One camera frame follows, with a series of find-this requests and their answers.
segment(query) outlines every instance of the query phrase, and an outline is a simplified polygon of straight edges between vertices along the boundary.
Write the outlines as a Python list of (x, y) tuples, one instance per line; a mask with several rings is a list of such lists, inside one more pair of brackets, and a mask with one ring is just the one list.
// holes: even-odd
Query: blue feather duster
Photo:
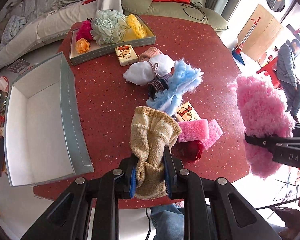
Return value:
[(202, 75), (200, 68), (192, 68), (190, 64), (184, 62), (184, 59), (177, 60), (173, 76), (168, 81), (169, 88), (157, 92), (156, 98), (153, 101), (148, 99), (146, 104), (172, 116), (181, 105), (182, 95), (199, 86), (202, 82)]

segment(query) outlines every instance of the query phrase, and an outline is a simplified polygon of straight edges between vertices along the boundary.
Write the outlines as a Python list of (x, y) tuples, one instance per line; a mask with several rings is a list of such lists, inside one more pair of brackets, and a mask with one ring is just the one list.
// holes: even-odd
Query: jeans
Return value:
[[(208, 206), (208, 216), (212, 221), (211, 209)], [(154, 240), (183, 240), (184, 208), (175, 205), (157, 206), (151, 208), (151, 220), (156, 228)], [(284, 228), (270, 224), (279, 233)], [(210, 227), (212, 239), (217, 240), (217, 232)]]
[(280, 84), (287, 98), (287, 111), (290, 110), (290, 114), (292, 116), (297, 116), (300, 108), (300, 84), (297, 83), (297, 91), (295, 90), (295, 87), (290, 83), (280, 81)]

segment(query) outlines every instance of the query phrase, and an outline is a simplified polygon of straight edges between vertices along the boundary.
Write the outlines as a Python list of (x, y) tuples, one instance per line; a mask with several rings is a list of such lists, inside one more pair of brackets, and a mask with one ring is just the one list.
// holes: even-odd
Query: pink sponge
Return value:
[(87, 41), (92, 41), (93, 37), (90, 33), (91, 30), (92, 30), (91, 22), (89, 20), (84, 21), (81, 27), (79, 28), (79, 30), (77, 31), (77, 35), (75, 36), (75, 41), (78, 41), (81, 38), (84, 38)]
[(209, 123), (209, 139), (202, 140), (203, 149), (206, 151), (208, 150), (223, 134), (219, 124), (217, 123), (216, 119), (212, 119)]
[(181, 127), (179, 142), (190, 142), (209, 138), (207, 119), (183, 121), (178, 123)]

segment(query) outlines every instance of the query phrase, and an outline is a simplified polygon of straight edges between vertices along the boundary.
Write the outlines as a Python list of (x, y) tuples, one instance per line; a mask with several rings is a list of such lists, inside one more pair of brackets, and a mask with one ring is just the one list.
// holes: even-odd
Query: wooden cabinet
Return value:
[(272, 45), (275, 38), (284, 30), (284, 27), (269, 13), (263, 6), (258, 4), (250, 19), (247, 21), (241, 32), (238, 34), (238, 42), (241, 42), (253, 25), (251, 19), (259, 23), (245, 42), (242, 52), (257, 61), (265, 51)]

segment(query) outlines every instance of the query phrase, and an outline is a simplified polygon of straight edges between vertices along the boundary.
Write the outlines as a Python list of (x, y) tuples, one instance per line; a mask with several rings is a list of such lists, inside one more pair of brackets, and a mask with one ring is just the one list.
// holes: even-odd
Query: white cloth bundle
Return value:
[(126, 81), (139, 86), (148, 84), (155, 78), (160, 78), (171, 72), (174, 60), (168, 55), (158, 54), (147, 61), (137, 62), (130, 66), (123, 77)]

